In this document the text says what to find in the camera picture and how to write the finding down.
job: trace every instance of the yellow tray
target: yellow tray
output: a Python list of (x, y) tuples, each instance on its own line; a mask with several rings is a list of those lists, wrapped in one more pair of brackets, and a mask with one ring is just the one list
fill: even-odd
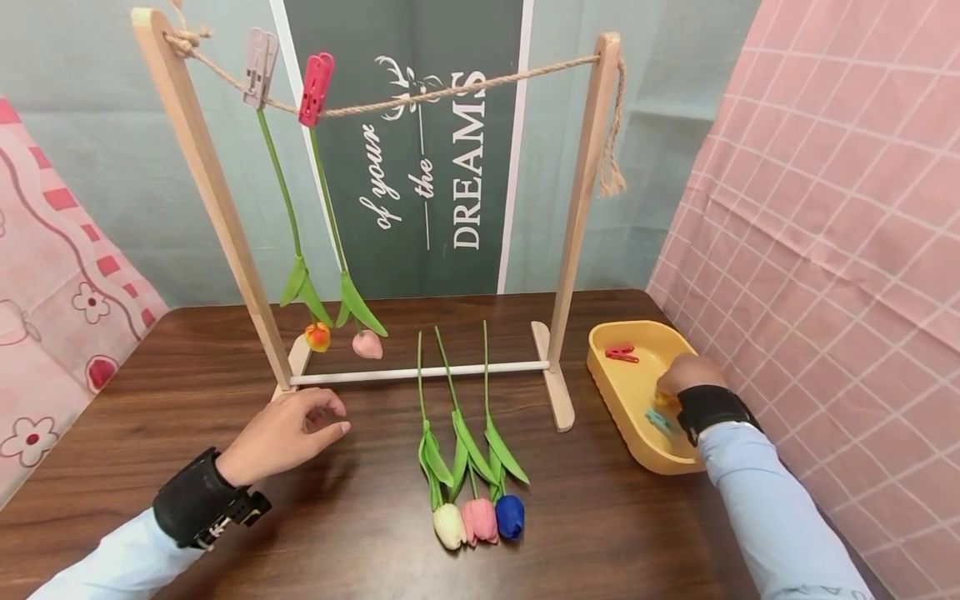
[[(680, 405), (676, 400), (657, 400), (657, 379), (673, 359), (680, 354), (696, 353), (684, 336), (653, 321), (624, 321), (594, 327), (589, 343), (587, 368), (636, 461), (660, 475), (704, 470), (697, 450), (677, 425)], [(608, 348), (624, 345), (634, 347), (638, 363), (605, 356)], [(647, 409), (655, 405), (677, 427), (673, 436), (664, 435), (647, 420)]]

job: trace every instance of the pink checkered backdrop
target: pink checkered backdrop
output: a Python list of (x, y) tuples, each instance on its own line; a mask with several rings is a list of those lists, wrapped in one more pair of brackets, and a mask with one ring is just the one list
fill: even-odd
[(960, 598), (958, 23), (763, 0), (649, 285), (898, 598)]
[(0, 96), (0, 507), (164, 312)]

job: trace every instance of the light blue sleeve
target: light blue sleeve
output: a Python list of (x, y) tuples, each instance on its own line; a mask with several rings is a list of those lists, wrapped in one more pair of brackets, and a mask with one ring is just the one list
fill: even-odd
[(100, 540), (89, 556), (28, 600), (147, 600), (203, 554), (197, 548), (177, 548), (149, 509)]
[(746, 423), (721, 423), (703, 432), (698, 447), (763, 600), (873, 600), (765, 435)]

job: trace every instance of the wooden stand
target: wooden stand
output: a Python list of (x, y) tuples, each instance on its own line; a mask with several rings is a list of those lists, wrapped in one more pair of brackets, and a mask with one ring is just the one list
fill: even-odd
[[(276, 378), (274, 397), (296, 390), (301, 385), (338, 383), (344, 381), (368, 381), (403, 379), (416, 376), (416, 370), (334, 373), (304, 375), (310, 358), (310, 349), (303, 336), (297, 338), (289, 356), (283, 352), (283, 342), (276, 327), (267, 295), (253, 263), (250, 246), (244, 234), (236, 207), (227, 187), (220, 160), (213, 148), (210, 132), (197, 100), (190, 74), (184, 59), (177, 56), (164, 34), (174, 32), (170, 22), (157, 9), (133, 9), (133, 31), (140, 44), (147, 68), (153, 77), (156, 91), (173, 124), (174, 133), (190, 172), (200, 190), (207, 214), (216, 230), (220, 245), (227, 255), (244, 303), (250, 311), (257, 335), (263, 343), (270, 366)], [(564, 344), (566, 320), (570, 312), (573, 284), (577, 275), (577, 263), (584, 239), (584, 227), (597, 164), (603, 151), (604, 134), (607, 128), (607, 110), (616, 85), (616, 69), (620, 60), (620, 36), (601, 34), (597, 38), (595, 53), (599, 60), (592, 66), (584, 109), (584, 124), (580, 132), (580, 150), (577, 155), (573, 189), (570, 193), (570, 211), (566, 222), (564, 253), (560, 265), (560, 282), (554, 303), (553, 321), (548, 329), (540, 322), (532, 322), (534, 340), (539, 361), (503, 363), (490, 365), (491, 372), (542, 371), (547, 393), (553, 407), (554, 422), (558, 431), (573, 426), (573, 404), (560, 368)], [(451, 368), (454, 374), (483, 372), (483, 365), (466, 365)], [(442, 369), (423, 370), (424, 376), (443, 375)]]

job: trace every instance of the wrist strap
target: wrist strap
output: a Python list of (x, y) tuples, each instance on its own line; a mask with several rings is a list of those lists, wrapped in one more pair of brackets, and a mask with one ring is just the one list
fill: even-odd
[(216, 468), (218, 456), (216, 448), (208, 448), (154, 498), (156, 523), (180, 548), (210, 549), (231, 521), (250, 527), (271, 509), (262, 493), (228, 483)]
[(740, 396), (727, 388), (698, 385), (677, 394), (677, 400), (680, 401), (680, 407), (683, 409), (677, 416), (677, 421), (693, 447), (700, 442), (700, 434), (717, 423), (746, 422), (760, 432), (763, 431)]

